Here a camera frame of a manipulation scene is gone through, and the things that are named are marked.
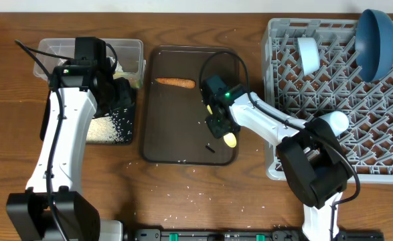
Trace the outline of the yellow plastic spoon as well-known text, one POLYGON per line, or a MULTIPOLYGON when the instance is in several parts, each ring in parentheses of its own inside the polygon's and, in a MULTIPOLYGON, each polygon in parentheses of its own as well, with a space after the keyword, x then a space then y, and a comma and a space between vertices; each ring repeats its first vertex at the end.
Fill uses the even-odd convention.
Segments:
POLYGON ((234 148, 237 145, 237 138, 236 138, 236 134, 233 133, 228 133, 226 135, 224 135, 223 138, 225 144, 228 147, 234 148))

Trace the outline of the yellow green snack wrapper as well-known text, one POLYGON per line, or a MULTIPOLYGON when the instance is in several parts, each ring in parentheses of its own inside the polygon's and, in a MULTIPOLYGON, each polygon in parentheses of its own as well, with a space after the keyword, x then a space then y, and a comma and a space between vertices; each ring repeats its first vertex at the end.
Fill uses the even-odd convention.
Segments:
POLYGON ((141 75, 134 72, 115 72, 113 78, 124 78, 129 81, 131 88, 135 89, 140 89, 143 85, 141 75))

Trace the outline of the dark brown tray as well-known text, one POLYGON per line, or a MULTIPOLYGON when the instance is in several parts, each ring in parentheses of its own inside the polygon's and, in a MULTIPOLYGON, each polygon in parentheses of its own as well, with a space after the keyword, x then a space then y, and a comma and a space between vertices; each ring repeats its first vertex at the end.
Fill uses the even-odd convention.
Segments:
POLYGON ((233 84, 240 64, 228 48, 159 46, 151 53, 141 125, 141 154, 152 163, 217 165, 232 163, 238 148, 215 139, 205 119, 209 115, 200 90, 160 84, 156 78, 194 82, 219 75, 233 84), (209 145, 215 153, 206 149, 209 145))

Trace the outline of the orange carrot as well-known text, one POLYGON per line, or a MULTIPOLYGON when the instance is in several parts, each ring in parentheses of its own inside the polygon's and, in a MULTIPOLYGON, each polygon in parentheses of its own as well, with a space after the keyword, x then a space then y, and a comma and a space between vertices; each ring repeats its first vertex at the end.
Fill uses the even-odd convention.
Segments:
POLYGON ((182 88, 194 88, 195 82, 190 79, 183 78, 156 78, 155 79, 160 84, 166 84, 170 86, 178 86, 182 88))

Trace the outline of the light blue bowl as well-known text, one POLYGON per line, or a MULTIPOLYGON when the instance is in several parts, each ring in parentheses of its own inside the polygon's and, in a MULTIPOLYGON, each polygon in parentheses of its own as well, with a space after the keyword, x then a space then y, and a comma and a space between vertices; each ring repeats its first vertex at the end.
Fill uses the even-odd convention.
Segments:
POLYGON ((318 45, 312 37, 297 38, 299 55, 304 75, 312 74, 320 68, 318 45))

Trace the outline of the light blue cup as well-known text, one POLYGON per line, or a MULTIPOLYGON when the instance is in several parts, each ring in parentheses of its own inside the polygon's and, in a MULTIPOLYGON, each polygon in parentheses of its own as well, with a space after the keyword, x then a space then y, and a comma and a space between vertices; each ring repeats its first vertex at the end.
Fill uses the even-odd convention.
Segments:
POLYGON ((341 111, 333 111, 320 116, 320 118, 327 122, 336 137, 340 136, 349 127, 349 119, 341 111))

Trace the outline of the dark blue plate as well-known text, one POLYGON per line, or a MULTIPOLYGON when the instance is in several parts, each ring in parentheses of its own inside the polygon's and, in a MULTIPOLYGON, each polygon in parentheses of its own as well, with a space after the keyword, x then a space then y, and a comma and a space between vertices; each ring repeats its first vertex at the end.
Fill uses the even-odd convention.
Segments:
POLYGON ((393 66, 393 21, 383 11, 366 9, 358 20, 355 50, 360 54, 356 63, 361 66, 364 82, 379 80, 393 66))

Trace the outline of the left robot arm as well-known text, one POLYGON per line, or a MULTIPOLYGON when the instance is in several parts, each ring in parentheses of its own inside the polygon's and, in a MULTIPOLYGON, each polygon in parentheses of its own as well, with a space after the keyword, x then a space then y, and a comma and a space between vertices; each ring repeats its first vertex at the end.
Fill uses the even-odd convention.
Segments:
POLYGON ((136 92, 115 77, 114 48, 96 37, 77 37, 74 57, 47 72, 49 94, 43 145, 22 193, 8 196, 6 210, 22 240, 129 240, 118 220, 103 220, 82 194, 82 162, 90 123, 113 120, 110 144, 133 138, 136 92))

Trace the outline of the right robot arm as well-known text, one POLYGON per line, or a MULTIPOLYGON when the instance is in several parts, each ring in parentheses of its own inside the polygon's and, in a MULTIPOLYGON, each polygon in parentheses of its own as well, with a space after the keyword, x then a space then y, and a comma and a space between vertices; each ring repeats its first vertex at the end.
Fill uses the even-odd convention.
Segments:
POLYGON ((198 76, 206 124, 217 139, 235 147, 246 127, 275 149, 291 191, 304 205, 308 240, 336 240, 337 209, 360 194, 361 184, 339 141, 347 116, 331 112, 311 121, 293 118, 261 100, 249 85, 227 85, 218 75, 198 76))

